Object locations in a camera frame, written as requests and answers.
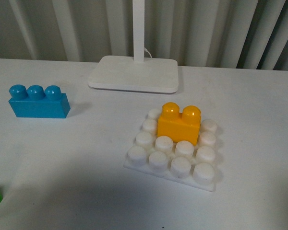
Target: white lamp base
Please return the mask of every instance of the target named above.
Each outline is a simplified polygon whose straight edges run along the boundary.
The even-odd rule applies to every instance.
[[[162,58],[105,56],[89,76],[88,85],[96,89],[174,93],[178,90],[177,61]]]

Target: yellow brick stud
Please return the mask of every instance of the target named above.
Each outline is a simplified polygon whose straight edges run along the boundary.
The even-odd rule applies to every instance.
[[[177,120],[179,118],[179,106],[173,102],[164,104],[161,116],[168,121]]]
[[[201,111],[194,105],[185,107],[182,111],[182,120],[189,125],[200,125]]]

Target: table surface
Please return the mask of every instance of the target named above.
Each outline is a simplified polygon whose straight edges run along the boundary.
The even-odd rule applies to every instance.
[[[0,230],[288,229],[288,71],[179,67],[154,94],[90,89],[96,65],[0,59]],[[15,84],[58,85],[67,118],[15,117]],[[169,101],[219,125],[213,193],[123,167]]]

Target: white curtain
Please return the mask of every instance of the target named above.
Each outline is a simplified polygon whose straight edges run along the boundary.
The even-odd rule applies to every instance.
[[[288,0],[145,0],[145,47],[181,66],[288,70]],[[132,53],[132,0],[0,0],[0,58]]]

